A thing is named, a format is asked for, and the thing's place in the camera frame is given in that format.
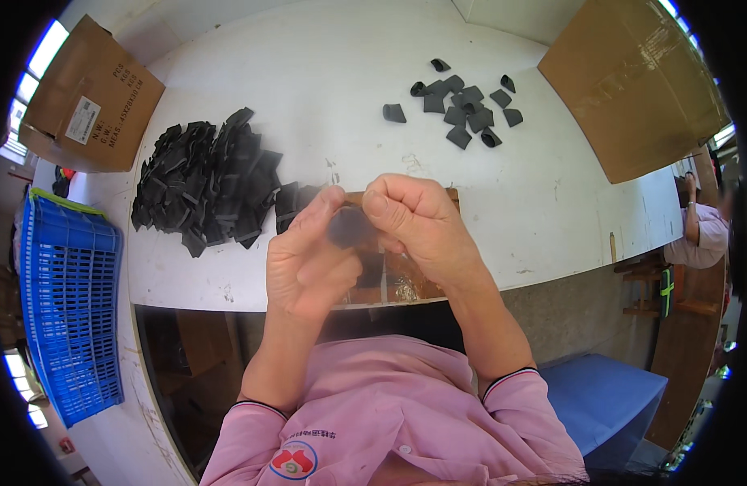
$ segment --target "cardboard box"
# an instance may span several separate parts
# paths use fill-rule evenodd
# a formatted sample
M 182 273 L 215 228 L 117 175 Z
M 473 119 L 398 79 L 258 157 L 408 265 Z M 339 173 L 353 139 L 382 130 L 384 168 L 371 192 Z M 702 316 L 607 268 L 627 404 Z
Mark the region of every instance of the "cardboard box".
M 713 76 L 648 0 L 586 0 L 538 69 L 612 183 L 681 159 L 729 123 Z
M 127 172 L 164 90 L 85 15 L 41 79 L 19 127 L 19 141 L 68 169 Z

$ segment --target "black rubber piece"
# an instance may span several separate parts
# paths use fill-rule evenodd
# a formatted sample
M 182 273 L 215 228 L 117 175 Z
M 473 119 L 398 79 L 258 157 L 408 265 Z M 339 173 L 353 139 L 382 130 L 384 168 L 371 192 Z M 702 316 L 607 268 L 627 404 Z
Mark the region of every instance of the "black rubber piece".
M 425 96 L 425 113 L 446 113 L 443 107 L 443 96 L 427 95 Z
M 492 117 L 492 110 L 482 108 L 478 113 L 468 117 L 468 126 L 474 133 L 484 130 L 486 127 L 494 127 L 495 119 Z
M 467 116 L 467 113 L 462 108 L 449 107 L 446 109 L 446 116 L 443 120 L 448 124 L 458 125 L 465 128 L 465 119 Z
M 377 288 L 381 286 L 384 270 L 384 254 L 360 251 L 357 254 L 362 264 L 362 273 L 357 277 L 357 288 Z
M 503 115 L 505 116 L 505 121 L 509 122 L 509 127 L 518 125 L 524 120 L 524 118 L 522 118 L 522 113 L 513 108 L 503 110 Z
M 411 87 L 411 95 L 412 96 L 425 96 L 430 93 L 427 92 L 427 87 L 425 86 L 425 83 L 422 81 L 417 81 L 414 83 L 414 85 Z
M 462 93 L 457 93 L 456 95 L 452 95 L 452 97 L 450 99 L 451 99 L 452 104 L 454 106 L 456 106 L 458 108 L 462 108 L 463 107 L 464 102 L 463 102 L 463 95 L 462 95 Z
M 501 108 L 505 108 L 511 103 L 511 96 L 505 94 L 503 90 L 497 90 L 489 95 Z
M 485 110 L 484 104 L 482 104 L 480 101 L 470 101 L 466 102 L 463 105 L 463 111 L 468 113 L 468 115 L 475 115 L 476 113 L 479 113 L 483 110 Z
M 510 92 L 516 92 L 516 87 L 514 86 L 514 80 L 509 78 L 508 75 L 503 75 L 502 78 L 500 78 L 500 85 L 504 88 L 506 88 Z
M 484 145 L 489 148 L 497 147 L 502 143 L 495 132 L 490 130 L 489 127 L 486 127 L 484 131 L 481 132 L 481 141 L 483 141 Z
M 359 206 L 338 209 L 328 225 L 328 239 L 341 249 L 357 247 L 376 235 L 376 228 Z
M 400 107 L 399 103 L 394 105 L 384 105 L 381 112 L 384 115 L 384 120 L 387 120 L 388 122 L 406 123 L 406 115 L 403 114 L 403 108 Z
M 436 69 L 437 72 L 449 71 L 452 67 L 442 59 L 435 58 L 430 61 L 430 64 Z
M 439 79 L 435 83 L 427 86 L 425 88 L 425 91 L 427 91 L 427 94 L 429 95 L 438 95 L 443 98 L 444 96 L 449 94 L 449 85 Z
M 464 127 L 455 126 L 451 130 L 449 130 L 446 138 L 452 141 L 452 143 L 460 147 L 462 150 L 465 150 L 465 147 L 468 146 L 468 142 L 470 141 L 470 134 L 465 131 Z
M 443 83 L 449 87 L 449 91 L 455 94 L 461 92 L 465 87 L 465 81 L 458 75 L 449 76 Z
M 469 101 L 482 101 L 484 100 L 484 93 L 478 89 L 478 86 L 465 86 L 463 88 L 464 102 Z

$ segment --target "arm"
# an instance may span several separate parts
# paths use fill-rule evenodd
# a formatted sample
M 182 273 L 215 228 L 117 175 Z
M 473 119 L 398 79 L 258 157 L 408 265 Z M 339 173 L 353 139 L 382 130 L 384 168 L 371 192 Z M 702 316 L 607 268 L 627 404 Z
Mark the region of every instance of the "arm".
M 341 250 L 324 238 L 343 201 L 340 187 L 325 188 L 268 244 L 263 340 L 244 371 L 240 401 L 295 410 L 322 323 L 362 273 L 352 249 Z
M 368 185 L 362 208 L 382 231 L 382 245 L 407 251 L 425 277 L 444 289 L 479 390 L 500 376 L 535 366 L 527 338 L 505 308 L 445 189 L 434 180 L 385 174 Z
M 689 203 L 687 206 L 687 224 L 683 229 L 683 237 L 687 241 L 700 246 L 700 219 L 698 218 L 698 186 L 694 180 L 694 175 L 687 172 L 685 177 L 687 181 L 687 190 L 689 191 Z

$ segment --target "rolled black fabric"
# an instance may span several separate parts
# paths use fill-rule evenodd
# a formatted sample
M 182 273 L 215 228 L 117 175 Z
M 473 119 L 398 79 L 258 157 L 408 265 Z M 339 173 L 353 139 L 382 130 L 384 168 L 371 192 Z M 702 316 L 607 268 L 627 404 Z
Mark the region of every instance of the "rolled black fabric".
M 443 108 L 443 96 L 427 95 L 425 96 L 425 113 L 445 113 Z
M 481 141 L 483 141 L 484 145 L 489 148 L 497 147 L 502 143 L 495 132 L 490 130 L 489 127 L 486 127 L 484 131 L 481 132 Z
M 414 83 L 414 85 L 411 87 L 411 95 L 412 96 L 425 96 L 430 93 L 427 92 L 427 89 L 425 87 L 425 83 L 422 81 L 417 81 Z
M 403 114 L 403 108 L 400 107 L 400 104 L 384 105 L 381 111 L 384 114 L 384 120 L 388 122 L 406 123 L 406 116 Z
M 465 81 L 458 75 L 449 76 L 444 80 L 444 84 L 449 87 L 449 90 L 453 93 L 459 93 L 465 87 Z
M 467 147 L 468 142 L 470 141 L 470 134 L 465 131 L 465 128 L 457 125 L 449 131 L 446 138 L 462 150 L 465 150 L 465 147 Z
M 344 207 L 335 213 L 328 225 L 328 239 L 341 249 L 356 247 L 367 240 L 374 239 L 377 230 L 362 212 L 362 208 Z
M 465 86 L 462 93 L 465 102 L 484 100 L 484 94 L 478 89 L 478 86 Z
M 463 105 L 463 110 L 469 115 L 476 114 L 480 111 L 483 111 L 484 109 L 484 104 L 482 104 L 480 101 L 466 101 Z
M 497 90 L 489 95 L 501 108 L 505 108 L 511 103 L 511 96 L 505 94 L 503 90 Z
M 432 66 L 436 69 L 437 72 L 449 71 L 452 68 L 444 60 L 438 59 L 438 58 L 430 61 L 430 64 L 432 64 Z
M 449 94 L 449 90 L 449 85 L 447 85 L 440 79 L 425 88 L 425 91 L 427 91 L 428 94 L 438 95 L 442 98 Z
M 514 110 L 512 108 L 503 110 L 503 115 L 505 116 L 505 121 L 509 122 L 509 127 L 518 125 L 524 120 L 524 118 L 522 118 L 522 113 L 519 110 Z
M 508 75 L 503 75 L 502 78 L 500 78 L 500 85 L 504 88 L 506 88 L 510 92 L 516 92 L 516 87 L 514 86 L 514 80 L 509 78 Z
M 482 108 L 478 113 L 470 115 L 468 117 L 468 125 L 474 133 L 478 133 L 486 127 L 494 127 L 495 120 L 492 118 L 492 110 Z
M 467 118 L 467 113 L 462 108 L 449 107 L 446 110 L 446 116 L 443 118 L 443 120 L 446 123 L 449 123 L 452 125 L 459 125 L 460 127 L 465 128 L 466 118 Z

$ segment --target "person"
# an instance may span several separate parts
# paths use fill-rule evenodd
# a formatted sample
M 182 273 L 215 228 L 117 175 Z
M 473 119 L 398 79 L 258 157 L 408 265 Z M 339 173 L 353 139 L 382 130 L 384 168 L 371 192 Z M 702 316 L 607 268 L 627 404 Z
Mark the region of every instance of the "person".
M 407 252 L 444 290 L 466 355 L 402 335 L 315 345 L 362 272 L 353 249 L 325 237 L 344 198 L 338 186 L 323 189 L 268 245 L 262 344 L 201 485 L 585 477 L 524 333 L 435 181 L 382 175 L 362 208 L 381 244 Z
M 669 264 L 681 264 L 692 268 L 713 267 L 727 252 L 729 245 L 733 191 L 724 192 L 718 209 L 699 205 L 694 175 L 689 172 L 685 179 L 689 202 L 686 209 L 681 209 L 683 237 L 665 245 L 662 248 L 662 256 Z

